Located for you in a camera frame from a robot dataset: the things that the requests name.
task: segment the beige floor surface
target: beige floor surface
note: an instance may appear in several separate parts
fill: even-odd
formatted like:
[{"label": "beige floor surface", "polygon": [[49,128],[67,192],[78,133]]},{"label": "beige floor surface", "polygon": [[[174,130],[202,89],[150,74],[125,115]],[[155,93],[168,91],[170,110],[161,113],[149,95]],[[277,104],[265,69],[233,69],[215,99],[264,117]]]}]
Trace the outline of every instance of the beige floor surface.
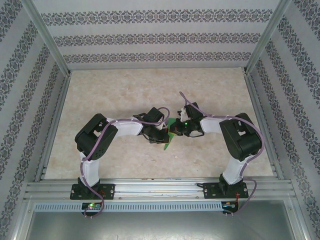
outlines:
[{"label": "beige floor surface", "polygon": [[[240,68],[167,68],[74,71],[70,80],[46,179],[74,179],[80,157],[74,138],[96,113],[125,118],[167,107],[178,117],[184,106],[182,91],[192,102],[215,115],[245,112],[257,126]],[[218,177],[230,155],[223,136],[175,136],[166,151],[163,144],[149,144],[143,136],[115,139],[100,159],[100,178]],[[246,176],[272,176],[264,152],[251,162]]]}]

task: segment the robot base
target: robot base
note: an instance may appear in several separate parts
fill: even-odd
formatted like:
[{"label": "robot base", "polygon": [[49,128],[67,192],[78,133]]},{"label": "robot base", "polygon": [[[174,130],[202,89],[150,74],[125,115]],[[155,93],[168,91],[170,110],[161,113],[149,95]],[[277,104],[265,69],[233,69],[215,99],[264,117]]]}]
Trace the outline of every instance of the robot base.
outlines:
[{"label": "robot base", "polygon": [[[115,185],[114,184],[102,184],[97,182],[91,187],[98,194],[100,194],[105,200],[113,200],[115,196]],[[87,188],[80,178],[78,177],[78,183],[73,184],[70,194],[71,200],[100,200],[100,198]]]},{"label": "robot base", "polygon": [[222,174],[219,182],[198,183],[198,187],[203,189],[205,199],[247,199],[249,197],[247,185],[240,181],[236,184],[229,185]]}]

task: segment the enclosure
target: enclosure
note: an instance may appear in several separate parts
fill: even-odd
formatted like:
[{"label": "enclosure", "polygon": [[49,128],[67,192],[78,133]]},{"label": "enclosure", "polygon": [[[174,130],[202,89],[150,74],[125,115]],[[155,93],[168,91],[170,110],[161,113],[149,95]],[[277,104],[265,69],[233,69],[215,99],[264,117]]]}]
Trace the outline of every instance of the enclosure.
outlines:
[{"label": "enclosure", "polygon": [[[0,239],[319,239],[319,4],[1,0]],[[228,165],[221,134],[175,136],[166,150],[131,135],[100,159],[113,200],[85,219],[89,201],[70,200],[76,134],[97,113],[178,118],[180,91],[260,129],[245,210],[225,217],[197,186]]]}]

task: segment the damask wallpaper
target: damask wallpaper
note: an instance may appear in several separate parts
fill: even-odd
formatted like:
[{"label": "damask wallpaper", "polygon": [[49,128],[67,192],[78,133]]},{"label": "damask wallpaper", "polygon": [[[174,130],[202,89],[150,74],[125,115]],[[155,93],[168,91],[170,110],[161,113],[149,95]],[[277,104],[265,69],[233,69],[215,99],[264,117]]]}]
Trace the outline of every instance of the damask wallpaper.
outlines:
[{"label": "damask wallpaper", "polygon": [[279,0],[35,0],[71,70],[244,67]]},{"label": "damask wallpaper", "polygon": [[294,0],[251,72],[281,169],[320,239],[320,1]]},{"label": "damask wallpaper", "polygon": [[0,240],[44,150],[65,76],[18,0],[0,0]]}]

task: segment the wall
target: wall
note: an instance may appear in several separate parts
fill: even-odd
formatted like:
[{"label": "wall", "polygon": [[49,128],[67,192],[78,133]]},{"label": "wall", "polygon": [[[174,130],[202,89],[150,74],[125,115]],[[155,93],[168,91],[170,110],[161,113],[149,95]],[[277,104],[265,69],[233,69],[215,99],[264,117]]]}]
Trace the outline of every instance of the wall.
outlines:
[{"label": "wall", "polygon": [[251,72],[284,176],[320,238],[320,1],[289,5]]},{"label": "wall", "polygon": [[35,0],[71,70],[244,67],[279,0]]},{"label": "wall", "polygon": [[0,0],[0,240],[38,168],[65,77],[18,0]]}]

